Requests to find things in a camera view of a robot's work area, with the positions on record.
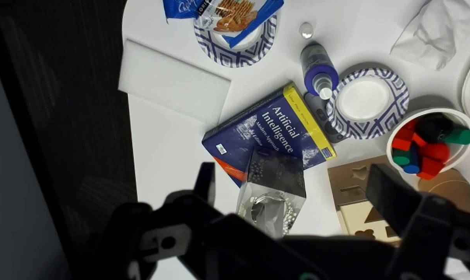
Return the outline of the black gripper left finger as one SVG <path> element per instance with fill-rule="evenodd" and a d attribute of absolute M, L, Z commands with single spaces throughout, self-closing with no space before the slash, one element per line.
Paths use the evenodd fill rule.
<path fill-rule="evenodd" d="M 204 162 L 199 168 L 197 179 L 194 182 L 194 193 L 201 196 L 207 204 L 215 203 L 215 164 Z"/>

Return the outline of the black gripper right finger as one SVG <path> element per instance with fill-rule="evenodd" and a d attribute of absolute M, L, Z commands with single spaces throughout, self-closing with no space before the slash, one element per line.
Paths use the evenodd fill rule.
<path fill-rule="evenodd" d="M 422 203 L 422 195 L 384 164 L 370 167 L 365 198 L 398 237 L 409 229 Z"/>

